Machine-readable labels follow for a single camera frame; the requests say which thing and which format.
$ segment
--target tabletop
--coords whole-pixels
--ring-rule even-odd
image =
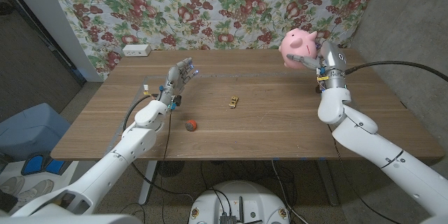
[[[348,67],[364,63],[344,49]],[[119,142],[130,106],[143,84],[158,93],[170,67],[193,58],[199,75],[182,93],[182,104],[164,119],[147,160],[303,160],[337,159],[333,138],[317,117],[320,94],[315,72],[284,67],[278,50],[153,51],[125,57],[98,89],[51,155],[57,160],[98,160]],[[350,106],[371,117],[378,133],[425,160],[445,153],[429,132],[371,68],[346,77]],[[238,96],[236,108],[230,108]],[[138,105],[129,118],[147,102]],[[187,120],[197,129],[186,130]],[[342,158],[361,158],[339,147]]]

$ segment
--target pink piggy bank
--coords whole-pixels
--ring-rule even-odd
[[[315,59],[317,56],[316,42],[314,41],[316,36],[317,31],[311,34],[298,28],[288,31],[279,46],[279,51],[285,62],[285,67],[292,69],[305,68],[302,63],[288,59],[286,57],[288,54],[312,57]]]

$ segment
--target toy car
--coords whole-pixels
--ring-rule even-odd
[[[238,97],[233,96],[232,97],[232,101],[229,104],[230,108],[234,109],[237,106],[237,102],[238,102]]]

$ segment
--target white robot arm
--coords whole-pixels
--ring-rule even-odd
[[[290,59],[299,61],[299,56]],[[377,165],[432,216],[448,213],[448,181],[430,167],[377,133],[377,124],[345,105],[351,101],[345,85],[346,62],[342,51],[324,41],[318,78],[323,81],[318,117],[336,126],[333,137],[349,150]],[[315,64],[306,64],[316,69]]]
[[[154,146],[156,134],[163,127],[163,118],[175,107],[174,98],[197,74],[197,71],[191,73],[192,70],[191,58],[174,65],[160,88],[160,95],[135,115],[135,122],[123,132],[122,139],[111,152],[75,183],[33,200],[12,217],[91,214],[126,168]]]

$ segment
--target shoe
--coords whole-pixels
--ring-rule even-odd
[[[1,184],[0,190],[4,193],[8,193],[9,195],[17,196],[22,189],[23,184],[25,184],[25,179],[22,176],[15,176],[9,178],[5,183]]]
[[[9,214],[14,214],[17,210],[22,208],[28,202],[36,199],[37,197],[46,195],[47,193],[50,193],[51,190],[53,189],[54,184],[55,183],[53,181],[51,181],[50,179],[46,179],[44,181],[39,182],[33,188],[19,193],[19,195],[17,195],[17,198],[19,201],[13,207],[13,209],[11,209],[11,211],[9,211]]]

